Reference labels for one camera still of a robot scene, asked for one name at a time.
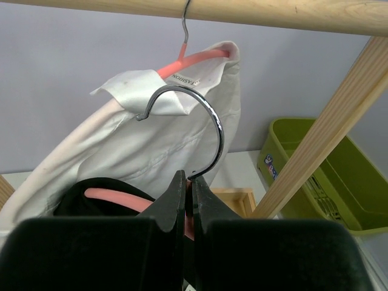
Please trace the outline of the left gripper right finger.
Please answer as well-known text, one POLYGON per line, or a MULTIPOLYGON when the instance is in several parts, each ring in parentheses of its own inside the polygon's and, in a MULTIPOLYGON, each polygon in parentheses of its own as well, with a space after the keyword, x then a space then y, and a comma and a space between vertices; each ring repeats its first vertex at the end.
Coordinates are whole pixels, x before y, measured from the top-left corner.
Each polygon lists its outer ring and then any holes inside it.
POLYGON ((244 219, 192 182, 197 290, 372 290, 357 244, 327 220, 244 219))

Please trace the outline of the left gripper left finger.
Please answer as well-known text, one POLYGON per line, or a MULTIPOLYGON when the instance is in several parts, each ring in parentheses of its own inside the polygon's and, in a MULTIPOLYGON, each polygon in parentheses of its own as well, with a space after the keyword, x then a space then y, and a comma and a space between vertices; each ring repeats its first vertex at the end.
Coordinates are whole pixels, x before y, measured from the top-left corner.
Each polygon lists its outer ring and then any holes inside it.
POLYGON ((2 290, 181 290, 186 178, 138 216, 30 218, 1 250, 2 290))

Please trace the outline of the black shirt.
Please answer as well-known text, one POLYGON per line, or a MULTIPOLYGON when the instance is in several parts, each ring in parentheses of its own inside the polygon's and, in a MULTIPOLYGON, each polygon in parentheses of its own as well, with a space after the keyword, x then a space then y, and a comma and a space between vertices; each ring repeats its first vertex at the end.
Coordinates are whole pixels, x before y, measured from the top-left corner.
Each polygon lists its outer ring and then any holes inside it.
POLYGON ((155 201, 150 195, 130 184, 112 178, 90 178, 77 182, 66 190, 62 200, 54 209, 55 216, 136 216, 138 211, 126 208, 113 202, 88 198, 88 189, 107 189, 124 192, 141 197, 148 201, 155 201))

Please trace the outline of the pink hanger with black shirt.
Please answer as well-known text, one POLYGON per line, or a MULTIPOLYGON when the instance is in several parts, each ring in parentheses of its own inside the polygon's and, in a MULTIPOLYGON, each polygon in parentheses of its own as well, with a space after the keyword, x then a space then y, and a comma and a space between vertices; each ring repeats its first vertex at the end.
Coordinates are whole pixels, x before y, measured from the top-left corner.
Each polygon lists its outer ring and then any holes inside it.
MULTIPOLYGON (((195 178, 202 176, 203 174, 211 171, 214 166, 218 163, 220 157, 222 157, 222 153, 224 150, 224 129, 222 127, 221 121, 216 114, 213 107, 206 101, 206 99, 189 87, 183 85, 165 85, 159 88, 155 93, 151 96, 149 102, 146 105, 145 112, 142 114, 136 115, 137 121, 143 121, 149 117, 151 114, 151 110, 155 105, 156 100, 164 93, 174 91, 181 92, 186 95, 191 96, 195 99, 198 104, 204 107, 207 114, 210 116, 209 121, 213 123, 215 126, 215 133, 217 137, 217 145, 215 146, 216 152, 213 158, 207 158, 206 161, 208 164, 203 168, 192 172, 187 179, 185 180, 184 186, 188 186, 195 178)), ((167 139, 171 139, 172 141, 176 141, 178 144, 173 146, 173 148, 166 154, 163 154, 163 157, 170 156, 176 152, 181 153, 182 157, 188 161, 189 154, 194 152, 193 148, 188 148, 188 146, 195 146, 199 144, 199 139, 204 136, 205 129, 199 129, 194 123, 189 124, 188 130, 185 133, 171 133, 169 136, 165 136, 161 138, 161 141, 166 141, 167 139)), ((145 210, 149 209, 150 206, 155 206, 155 202, 151 202, 148 199, 142 198, 138 195, 132 195, 126 192, 119 192, 111 189, 97 189, 97 188, 89 188, 84 192, 84 196, 88 199, 98 199, 101 201, 107 201, 119 206, 126 207, 128 209, 132 209, 136 212, 143 213, 145 210)))

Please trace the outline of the white shirt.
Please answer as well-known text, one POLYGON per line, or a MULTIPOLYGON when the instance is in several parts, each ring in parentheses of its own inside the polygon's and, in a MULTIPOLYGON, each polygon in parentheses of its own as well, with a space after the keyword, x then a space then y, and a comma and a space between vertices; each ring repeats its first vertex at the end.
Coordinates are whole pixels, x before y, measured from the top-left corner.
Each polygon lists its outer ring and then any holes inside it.
POLYGON ((175 172, 191 173, 206 166, 216 152, 217 137, 210 116, 198 102, 181 92, 167 92, 155 102, 150 116, 137 121, 151 95, 166 84, 191 87, 219 116, 228 150, 241 115, 239 48, 233 42, 215 44, 228 58, 213 58, 162 79, 154 70, 126 71, 109 79, 100 91, 111 100, 71 132, 32 171, 1 209, 1 235, 21 221, 51 215, 64 191, 76 182, 97 177, 126 182, 153 198, 170 184, 175 172), (205 129, 186 161, 176 152, 178 143, 161 138, 185 133, 189 124, 205 129))

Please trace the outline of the pink hanger with white shirt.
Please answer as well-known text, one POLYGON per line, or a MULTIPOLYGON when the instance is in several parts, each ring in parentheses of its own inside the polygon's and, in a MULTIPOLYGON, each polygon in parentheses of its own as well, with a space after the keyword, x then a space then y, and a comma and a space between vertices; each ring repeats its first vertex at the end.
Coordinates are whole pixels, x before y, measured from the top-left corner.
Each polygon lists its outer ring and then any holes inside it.
POLYGON ((184 31, 184 42, 181 46, 178 59, 175 62, 157 71, 158 75, 162 79, 166 79, 169 76, 172 76, 175 73, 178 73, 179 71, 186 69, 187 67, 206 61, 208 59, 228 58, 230 56, 230 53, 227 50, 222 50, 218 48, 198 52, 190 56, 185 56, 185 53, 187 50, 187 44, 189 41, 189 31, 186 24, 186 17, 187 17, 187 12, 188 12, 190 3, 191 3, 191 0, 186 0, 184 10, 182 12, 181 24, 184 31))

